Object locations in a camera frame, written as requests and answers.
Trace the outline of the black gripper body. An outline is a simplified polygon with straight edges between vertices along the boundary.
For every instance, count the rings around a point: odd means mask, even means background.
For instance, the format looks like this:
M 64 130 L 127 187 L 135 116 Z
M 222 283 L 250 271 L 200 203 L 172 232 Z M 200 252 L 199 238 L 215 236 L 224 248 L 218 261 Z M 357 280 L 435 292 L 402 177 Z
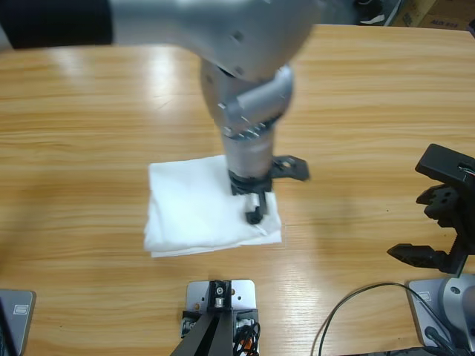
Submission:
M 421 193 L 416 202 L 439 227 L 452 228 L 456 233 L 448 252 L 423 245 L 416 266 L 459 276 L 468 256 L 474 253 L 474 189 L 442 181 Z
M 241 177 L 230 170 L 228 170 L 228 175 L 233 196 L 260 194 L 272 191 L 272 168 L 261 177 Z

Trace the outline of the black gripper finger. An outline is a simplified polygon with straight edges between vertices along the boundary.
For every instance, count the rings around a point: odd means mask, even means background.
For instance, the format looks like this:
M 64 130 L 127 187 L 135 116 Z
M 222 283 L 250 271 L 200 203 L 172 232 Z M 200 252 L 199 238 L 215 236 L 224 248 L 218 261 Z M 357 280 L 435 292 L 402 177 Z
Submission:
M 429 245 L 412 245 L 399 243 L 387 250 L 395 259 L 417 268 L 431 268 L 449 272 L 448 255 L 444 251 L 436 251 Z
M 309 166 L 296 156 L 275 156 L 270 171 L 272 179 L 289 178 L 305 182 L 310 178 Z
M 437 144 L 429 144 L 416 172 L 450 186 L 474 186 L 474 158 Z
M 245 218 L 248 224 L 257 225 L 268 214 L 268 205 L 265 190 L 248 193 L 246 198 Z

